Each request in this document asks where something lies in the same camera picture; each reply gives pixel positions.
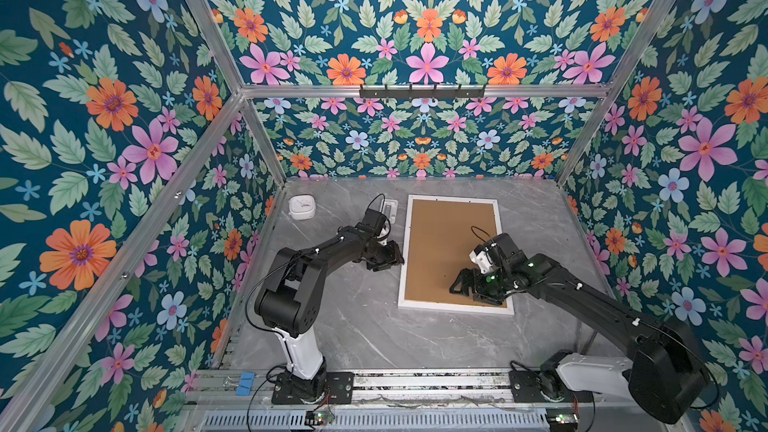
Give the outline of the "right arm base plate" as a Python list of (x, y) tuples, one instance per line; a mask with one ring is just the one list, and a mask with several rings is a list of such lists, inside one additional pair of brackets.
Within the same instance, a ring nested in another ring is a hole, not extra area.
[(513, 370), (508, 373), (510, 391), (516, 403), (571, 403), (589, 404), (593, 402), (591, 392), (574, 392), (567, 389), (551, 374), (541, 378), (539, 371)]

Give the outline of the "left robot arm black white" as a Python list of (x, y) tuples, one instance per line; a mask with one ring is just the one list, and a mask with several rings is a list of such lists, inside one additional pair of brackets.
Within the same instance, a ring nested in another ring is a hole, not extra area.
[(404, 257), (400, 246), (380, 232), (346, 226), (316, 246), (281, 249), (255, 299), (255, 314), (282, 344), (288, 377), (313, 396), (325, 387), (327, 371), (314, 323), (328, 276), (348, 263), (379, 272), (402, 265)]

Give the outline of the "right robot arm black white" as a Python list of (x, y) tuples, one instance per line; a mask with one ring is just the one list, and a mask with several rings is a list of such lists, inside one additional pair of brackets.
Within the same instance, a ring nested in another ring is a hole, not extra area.
[(459, 272), (450, 293), (492, 306), (528, 294), (570, 313), (622, 352), (622, 358), (557, 352), (538, 371), (546, 399), (559, 401), (567, 392), (626, 397), (657, 421), (674, 424), (710, 385), (694, 334), (679, 319), (637, 312), (543, 254), (474, 252), (471, 259), (473, 267)]

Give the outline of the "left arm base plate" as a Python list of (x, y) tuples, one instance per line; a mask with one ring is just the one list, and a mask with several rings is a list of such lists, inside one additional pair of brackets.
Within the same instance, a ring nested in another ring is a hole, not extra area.
[(351, 372), (322, 372), (314, 379), (281, 373), (273, 389), (273, 405), (350, 404), (355, 375)]

